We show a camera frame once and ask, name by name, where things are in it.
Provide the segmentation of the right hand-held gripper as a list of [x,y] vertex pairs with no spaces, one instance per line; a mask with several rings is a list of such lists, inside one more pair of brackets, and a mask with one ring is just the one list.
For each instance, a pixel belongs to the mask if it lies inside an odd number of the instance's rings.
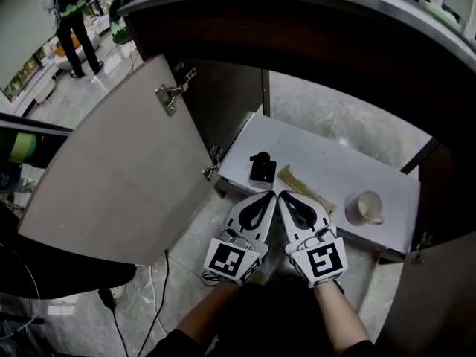
[[309,288],[338,279],[348,269],[342,237],[337,237],[323,205],[303,194],[284,190],[278,207],[288,240],[285,252]]

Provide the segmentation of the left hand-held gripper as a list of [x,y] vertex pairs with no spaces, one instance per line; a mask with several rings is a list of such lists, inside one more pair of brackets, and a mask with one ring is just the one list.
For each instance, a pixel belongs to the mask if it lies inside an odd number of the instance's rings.
[[264,242],[275,208],[275,192],[257,193],[235,204],[225,220],[228,228],[210,241],[205,271],[242,286],[268,253]]

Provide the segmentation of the beige toothpaste tube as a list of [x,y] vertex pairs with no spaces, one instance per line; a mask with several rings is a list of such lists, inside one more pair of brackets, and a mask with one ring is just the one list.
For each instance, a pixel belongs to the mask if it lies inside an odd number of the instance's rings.
[[319,202],[321,205],[323,205],[324,209],[326,210],[329,216],[333,215],[336,209],[338,208],[337,205],[325,199],[323,196],[317,194],[313,189],[308,187],[304,182],[302,182],[300,179],[295,177],[289,165],[286,165],[283,169],[281,169],[277,173],[277,177],[283,183],[287,184],[295,192],[303,194]]

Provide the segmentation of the black white soap dispenser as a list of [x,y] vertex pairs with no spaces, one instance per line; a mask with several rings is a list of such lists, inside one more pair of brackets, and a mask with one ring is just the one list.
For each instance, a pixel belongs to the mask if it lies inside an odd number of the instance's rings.
[[255,188],[271,190],[274,184],[274,177],[277,162],[271,160],[267,152],[259,152],[250,157],[251,172],[249,175],[250,185]]

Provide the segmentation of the white ceramic mug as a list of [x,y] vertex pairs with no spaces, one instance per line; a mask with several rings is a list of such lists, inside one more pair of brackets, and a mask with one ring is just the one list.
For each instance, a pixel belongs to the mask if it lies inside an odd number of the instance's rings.
[[383,201],[373,191],[365,191],[351,199],[345,208],[346,218],[354,226],[381,225],[383,217]]

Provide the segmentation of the grey cabinet door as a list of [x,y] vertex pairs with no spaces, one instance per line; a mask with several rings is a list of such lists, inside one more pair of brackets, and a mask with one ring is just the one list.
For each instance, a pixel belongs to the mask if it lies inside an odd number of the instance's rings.
[[381,357],[476,357],[476,231],[408,254]]
[[19,223],[29,239],[87,257],[152,265],[216,183],[164,56],[142,64],[82,120],[48,165]]

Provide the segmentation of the dark brown cabinet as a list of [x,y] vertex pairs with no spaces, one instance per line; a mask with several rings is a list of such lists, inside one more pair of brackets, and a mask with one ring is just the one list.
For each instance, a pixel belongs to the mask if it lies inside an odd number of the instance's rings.
[[277,71],[335,89],[430,136],[419,168],[415,251],[473,232],[476,48],[409,0],[136,0],[120,10],[140,55]]

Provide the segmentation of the person's left forearm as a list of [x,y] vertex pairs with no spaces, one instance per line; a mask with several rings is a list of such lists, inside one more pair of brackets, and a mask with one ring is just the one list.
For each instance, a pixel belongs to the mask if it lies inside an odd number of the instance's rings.
[[177,330],[197,344],[207,346],[216,334],[219,316],[236,297],[239,287],[228,281],[218,283],[178,324]]

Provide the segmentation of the person's right forearm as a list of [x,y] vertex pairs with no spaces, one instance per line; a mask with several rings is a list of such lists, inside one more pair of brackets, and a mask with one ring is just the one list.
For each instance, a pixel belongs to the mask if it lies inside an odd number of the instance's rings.
[[341,356],[358,343],[370,340],[358,314],[334,281],[314,287],[313,292],[336,356]]

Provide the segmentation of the metal door hinge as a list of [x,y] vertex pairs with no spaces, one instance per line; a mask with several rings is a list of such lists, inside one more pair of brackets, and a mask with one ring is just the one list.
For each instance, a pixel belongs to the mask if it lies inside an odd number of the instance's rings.
[[432,243],[432,235],[429,232],[424,231],[422,233],[421,240],[417,244],[415,255],[412,256],[412,259],[411,259],[412,265],[423,264],[422,251],[426,248],[431,247],[431,243]]
[[172,69],[172,73],[176,82],[179,82],[179,84],[177,86],[165,86],[161,84],[160,87],[155,90],[155,96],[168,117],[172,117],[176,113],[176,101],[178,97],[181,97],[188,90],[190,81],[196,76],[197,71],[196,67],[192,67],[181,61]]
[[213,178],[213,173],[219,169],[222,159],[222,153],[223,148],[217,145],[213,145],[210,148],[208,155],[210,156],[212,164],[202,171],[202,174],[207,181],[211,181]]

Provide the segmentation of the white shelf board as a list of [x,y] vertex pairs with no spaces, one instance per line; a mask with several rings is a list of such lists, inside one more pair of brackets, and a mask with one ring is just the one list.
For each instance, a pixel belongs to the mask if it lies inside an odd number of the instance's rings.
[[[249,181],[250,157],[267,152],[281,170],[293,175],[313,192],[336,205],[332,222],[344,235],[401,254],[411,249],[419,203],[419,182],[368,157],[296,126],[253,115],[226,154],[219,175],[233,186],[256,193]],[[383,202],[381,225],[354,226],[345,208],[365,191]]]

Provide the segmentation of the person's black shorts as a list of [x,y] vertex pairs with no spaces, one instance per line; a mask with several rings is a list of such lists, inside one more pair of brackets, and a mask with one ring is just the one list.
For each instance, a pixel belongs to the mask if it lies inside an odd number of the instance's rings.
[[313,291],[293,274],[239,287],[216,337],[210,357],[335,357]]

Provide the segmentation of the person's black printed shirt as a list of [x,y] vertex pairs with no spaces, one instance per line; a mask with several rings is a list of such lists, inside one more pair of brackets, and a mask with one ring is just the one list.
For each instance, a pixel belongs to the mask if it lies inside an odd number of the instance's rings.
[[[206,355],[205,351],[188,335],[175,329],[166,338],[160,340],[146,357],[266,357],[265,352],[271,348],[265,347],[258,354],[239,351],[237,347],[225,347],[218,341],[212,351]],[[371,341],[360,341],[346,349],[339,357],[376,357],[375,347]]]

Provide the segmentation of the black power adapter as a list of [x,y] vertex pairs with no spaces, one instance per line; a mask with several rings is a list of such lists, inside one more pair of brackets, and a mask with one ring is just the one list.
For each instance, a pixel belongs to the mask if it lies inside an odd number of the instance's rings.
[[99,294],[103,305],[107,309],[110,309],[112,312],[114,312],[116,308],[116,302],[112,294],[112,291],[110,289],[98,289],[97,293]]

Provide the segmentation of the black green dome backpack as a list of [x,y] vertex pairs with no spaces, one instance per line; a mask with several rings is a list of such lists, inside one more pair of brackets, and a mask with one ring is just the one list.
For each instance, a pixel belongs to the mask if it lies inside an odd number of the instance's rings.
[[109,8],[109,25],[112,32],[112,41],[116,45],[123,45],[132,40],[126,22],[119,10],[134,0],[113,0]]

